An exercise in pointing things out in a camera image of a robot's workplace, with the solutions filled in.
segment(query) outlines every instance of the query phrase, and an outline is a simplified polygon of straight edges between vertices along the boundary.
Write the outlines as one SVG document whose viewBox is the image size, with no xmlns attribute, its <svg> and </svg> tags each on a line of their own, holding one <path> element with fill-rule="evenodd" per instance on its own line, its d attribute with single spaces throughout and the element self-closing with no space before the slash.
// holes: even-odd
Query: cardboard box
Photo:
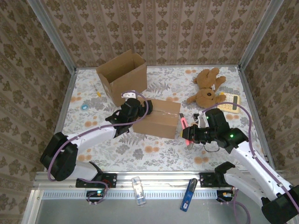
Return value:
<svg viewBox="0 0 299 224">
<path fill-rule="evenodd" d="M 125 102 L 121 93 L 129 90 L 142 92 L 147 89 L 145 60 L 131 50 L 97 68 L 106 94 L 116 106 Z"/>
<path fill-rule="evenodd" d="M 142 121 L 133 124 L 133 131 L 157 137 L 174 139 L 179 121 L 181 104 L 158 99 L 150 99 L 153 112 Z"/>
</svg>

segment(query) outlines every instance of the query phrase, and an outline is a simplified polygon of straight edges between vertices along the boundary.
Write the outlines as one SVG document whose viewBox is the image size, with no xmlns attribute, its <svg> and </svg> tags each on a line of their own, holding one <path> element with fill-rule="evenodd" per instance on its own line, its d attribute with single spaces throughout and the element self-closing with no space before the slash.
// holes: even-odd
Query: floral tablecloth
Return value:
<svg viewBox="0 0 299 224">
<path fill-rule="evenodd" d="M 199 108 L 195 103 L 186 104 L 186 99 L 198 91 L 192 80 L 206 67 L 148 67 L 148 89 L 143 95 L 181 103 L 180 112 L 192 123 L 192 115 Z M 96 70 L 78 70 L 76 85 L 67 112 L 64 134 L 78 133 L 100 124 L 110 116 L 117 107 L 105 94 Z M 227 81 L 219 88 L 220 91 L 241 96 L 241 105 L 249 111 L 236 67 L 222 67 L 220 74 Z M 91 82 L 101 93 L 101 97 Z M 88 105 L 83 111 L 82 105 Z M 231 127 L 240 128 L 248 134 L 249 120 L 244 112 L 232 114 L 224 112 Z M 181 124 L 178 123 L 174 140 L 164 139 L 139 133 L 126 133 L 118 138 L 102 142 L 78 155 L 80 161 L 93 161 L 104 171 L 199 171 L 213 170 L 225 161 L 230 161 L 239 169 L 245 169 L 224 149 L 215 153 L 207 153 L 202 145 L 194 145 L 191 150 L 185 146 L 185 140 L 179 137 Z M 252 127 L 253 145 L 261 152 L 256 128 Z M 216 146 L 206 146 L 209 151 L 217 150 Z"/>
</svg>

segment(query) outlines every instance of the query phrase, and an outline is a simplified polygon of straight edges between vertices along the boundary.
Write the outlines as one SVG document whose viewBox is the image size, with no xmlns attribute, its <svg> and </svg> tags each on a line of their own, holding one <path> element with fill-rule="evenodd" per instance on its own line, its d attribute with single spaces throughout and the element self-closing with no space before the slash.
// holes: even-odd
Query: brown teddy bear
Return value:
<svg viewBox="0 0 299 224">
<path fill-rule="evenodd" d="M 215 95 L 219 86 L 226 81 L 225 76 L 216 78 L 218 73 L 218 68 L 202 70 L 193 81 L 197 83 L 199 91 L 196 95 L 189 97 L 187 103 L 196 102 L 200 107 L 209 108 L 216 103 L 225 101 L 225 95 Z"/>
</svg>

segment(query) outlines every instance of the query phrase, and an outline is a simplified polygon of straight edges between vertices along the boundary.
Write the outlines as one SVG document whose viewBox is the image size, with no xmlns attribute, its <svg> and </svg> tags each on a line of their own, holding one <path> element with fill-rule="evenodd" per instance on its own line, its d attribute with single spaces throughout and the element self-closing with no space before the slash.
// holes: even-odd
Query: robotic arm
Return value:
<svg viewBox="0 0 299 224">
<path fill-rule="evenodd" d="M 238 128 L 230 128 L 224 114 L 219 109 L 206 112 L 209 127 L 197 125 L 185 128 L 184 139 L 194 143 L 211 143 L 216 141 L 235 157 L 253 175 L 256 181 L 245 177 L 230 162 L 215 168 L 215 179 L 219 186 L 232 185 L 253 199 L 272 224 L 284 224 L 298 214 L 299 185 L 293 187 L 282 178 L 252 148 L 252 143 Z"/>
<path fill-rule="evenodd" d="M 121 105 L 121 109 L 114 112 L 98 127 L 85 130 L 81 133 L 66 136 L 61 132 L 56 133 L 50 140 L 40 162 L 50 170 L 56 181 L 76 180 L 98 180 L 97 176 L 102 171 L 92 162 L 76 161 L 77 155 L 89 147 L 102 141 L 113 139 L 129 132 L 129 128 L 139 117 L 143 118 L 151 114 L 153 105 L 150 100 L 144 102 L 142 107 L 136 99 L 137 92 L 128 93 L 127 101 Z"/>
</svg>

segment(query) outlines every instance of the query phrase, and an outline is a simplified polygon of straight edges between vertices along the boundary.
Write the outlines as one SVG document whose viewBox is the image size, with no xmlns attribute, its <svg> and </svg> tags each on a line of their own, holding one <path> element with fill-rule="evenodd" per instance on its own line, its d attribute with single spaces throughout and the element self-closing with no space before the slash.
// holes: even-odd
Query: wall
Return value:
<svg viewBox="0 0 299 224">
<path fill-rule="evenodd" d="M 70 74 L 26 1 L 0 1 L 0 223 L 19 223 Z"/>
<path fill-rule="evenodd" d="M 42 0 L 77 67 L 237 64 L 270 0 Z"/>
<path fill-rule="evenodd" d="M 299 1 L 285 0 L 245 74 L 277 169 L 299 184 Z"/>
</svg>

